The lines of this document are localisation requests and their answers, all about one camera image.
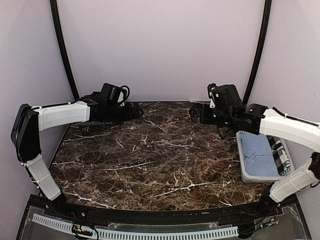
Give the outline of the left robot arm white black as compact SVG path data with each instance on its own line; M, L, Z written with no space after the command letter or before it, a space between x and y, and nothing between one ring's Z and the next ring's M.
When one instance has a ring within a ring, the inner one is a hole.
M104 83L100 91L77 100L45 106L22 104L17 112L11 141L20 164L30 179L51 203L51 210L60 218L71 213L64 194L55 182L43 158L41 134L70 124L120 125L138 119L144 112L140 105L128 102L130 88Z

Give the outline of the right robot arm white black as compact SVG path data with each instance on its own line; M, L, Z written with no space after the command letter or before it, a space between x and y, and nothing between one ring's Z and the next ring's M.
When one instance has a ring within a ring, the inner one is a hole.
M207 86L209 103L195 102L189 110L192 122L226 127L234 133L274 136L303 145L313 152L310 159L289 176L272 183L255 205L266 217L275 205L320 180L320 125L261 104L245 106L233 84Z

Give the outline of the red black plaid shirt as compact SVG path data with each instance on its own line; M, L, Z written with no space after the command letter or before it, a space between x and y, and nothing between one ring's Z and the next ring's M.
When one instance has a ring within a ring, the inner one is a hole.
M88 94L88 95L83 96L83 98L84 98L84 99L94 100L94 99L97 99L99 96L100 96L100 92L94 91L94 92L91 93L91 94Z

